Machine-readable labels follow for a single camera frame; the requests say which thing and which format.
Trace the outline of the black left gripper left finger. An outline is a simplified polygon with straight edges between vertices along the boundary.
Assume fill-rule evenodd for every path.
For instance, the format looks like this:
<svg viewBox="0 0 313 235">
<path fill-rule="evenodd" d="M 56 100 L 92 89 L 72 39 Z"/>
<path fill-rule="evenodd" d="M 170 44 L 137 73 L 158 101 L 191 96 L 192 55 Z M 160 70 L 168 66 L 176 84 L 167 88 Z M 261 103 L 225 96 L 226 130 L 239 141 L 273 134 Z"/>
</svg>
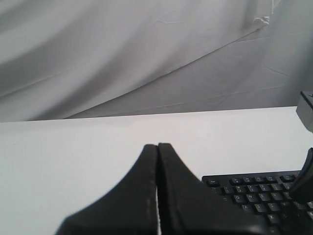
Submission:
<svg viewBox="0 0 313 235">
<path fill-rule="evenodd" d="M 157 147 L 147 144 L 125 177 L 106 195 L 68 216 L 58 235 L 156 235 Z"/>
</svg>

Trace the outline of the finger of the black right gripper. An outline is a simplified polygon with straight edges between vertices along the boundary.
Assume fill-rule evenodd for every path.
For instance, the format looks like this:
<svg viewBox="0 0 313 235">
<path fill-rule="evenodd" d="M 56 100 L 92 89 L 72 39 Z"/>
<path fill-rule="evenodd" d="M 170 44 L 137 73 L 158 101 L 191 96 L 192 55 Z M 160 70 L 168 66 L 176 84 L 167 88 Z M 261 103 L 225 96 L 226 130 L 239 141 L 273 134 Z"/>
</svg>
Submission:
<svg viewBox="0 0 313 235">
<path fill-rule="evenodd" d="M 305 163 L 290 188 L 290 196 L 294 200 L 313 199 L 313 149 L 307 153 Z"/>
</svg>

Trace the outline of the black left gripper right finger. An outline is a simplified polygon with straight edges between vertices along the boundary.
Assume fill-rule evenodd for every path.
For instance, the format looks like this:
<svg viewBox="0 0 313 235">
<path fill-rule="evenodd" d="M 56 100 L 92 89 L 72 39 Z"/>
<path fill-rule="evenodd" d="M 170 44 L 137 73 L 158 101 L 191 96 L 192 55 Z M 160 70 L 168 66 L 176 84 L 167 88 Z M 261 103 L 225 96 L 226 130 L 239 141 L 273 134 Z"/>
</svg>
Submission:
<svg viewBox="0 0 313 235">
<path fill-rule="evenodd" d="M 205 186 L 169 143 L 158 145 L 157 198 L 163 235 L 266 235 L 266 223 Z"/>
</svg>

